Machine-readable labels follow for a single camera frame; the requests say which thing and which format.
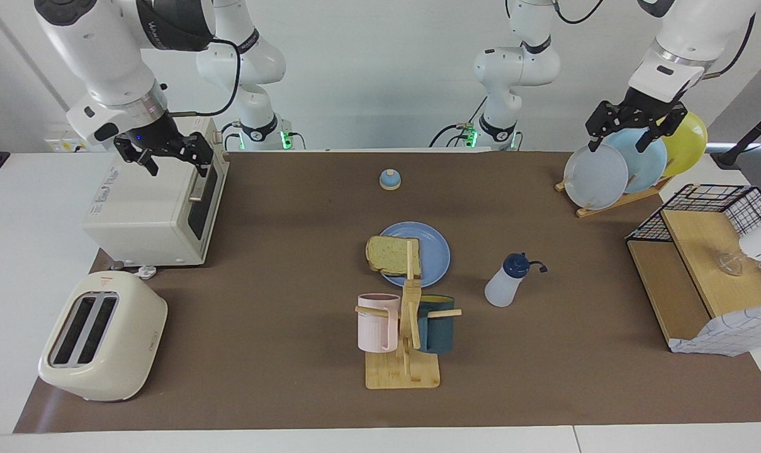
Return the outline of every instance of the white cup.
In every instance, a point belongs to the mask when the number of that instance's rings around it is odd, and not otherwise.
[[[358,313],[358,348],[366,352],[397,350],[397,322],[400,296],[370,293],[358,296],[358,306],[386,310],[386,316]]]

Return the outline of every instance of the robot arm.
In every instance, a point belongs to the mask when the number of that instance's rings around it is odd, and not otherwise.
[[[67,112],[76,132],[92,144],[113,141],[124,160],[154,176],[153,155],[194,164],[204,176],[210,144],[201,134],[179,133],[140,49],[206,48],[215,32],[212,6],[210,0],[35,0],[47,37],[89,92]]]
[[[515,135],[523,100],[516,86],[548,85],[559,75],[560,61],[551,47],[551,0],[512,2],[509,24],[521,41],[517,48],[487,49],[475,59],[475,78],[487,89],[487,106],[476,120],[478,146],[505,149]]]
[[[680,101],[724,52],[729,38],[746,26],[761,0],[638,0],[663,18],[662,29],[629,80],[618,105],[602,101],[587,120],[590,151],[604,137],[628,127],[648,127],[637,143],[674,134],[687,109]]]
[[[285,58],[251,22],[245,0],[216,0],[217,36],[239,44],[237,54],[224,44],[212,43],[198,54],[198,72],[210,83],[230,92],[237,84],[234,106],[239,114],[240,135],[247,149],[271,150],[287,147],[283,120],[274,112],[271,98],[258,85],[281,81]],[[240,79],[234,78],[236,59],[240,58]]]

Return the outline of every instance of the white table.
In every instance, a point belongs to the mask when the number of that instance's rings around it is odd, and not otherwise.
[[[109,154],[13,155],[0,171],[0,451],[360,449],[374,453],[400,450],[401,445],[445,453],[761,451],[761,423],[9,435],[35,381],[36,361],[50,328],[98,249],[79,223],[111,158]],[[720,171],[705,157],[676,178],[662,197],[667,199],[688,182],[747,183],[739,172]],[[761,368],[761,350],[753,355]]]

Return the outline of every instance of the brown tabletop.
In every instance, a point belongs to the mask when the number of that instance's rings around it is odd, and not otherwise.
[[[169,306],[147,383],[99,403],[37,381],[15,432],[761,422],[751,355],[668,351],[624,237],[648,198],[579,220],[567,154],[238,154],[207,263],[148,281]],[[378,176],[400,170],[386,192]],[[455,348],[441,387],[370,391],[352,308],[397,288],[371,235],[423,221],[450,244]],[[505,309],[483,295],[510,252],[543,260]]]

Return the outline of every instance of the teal mug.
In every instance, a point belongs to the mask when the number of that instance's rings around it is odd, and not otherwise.
[[[432,311],[452,310],[456,301],[450,296],[423,295],[417,322],[420,327],[420,352],[447,354],[453,350],[453,317],[428,318]]]

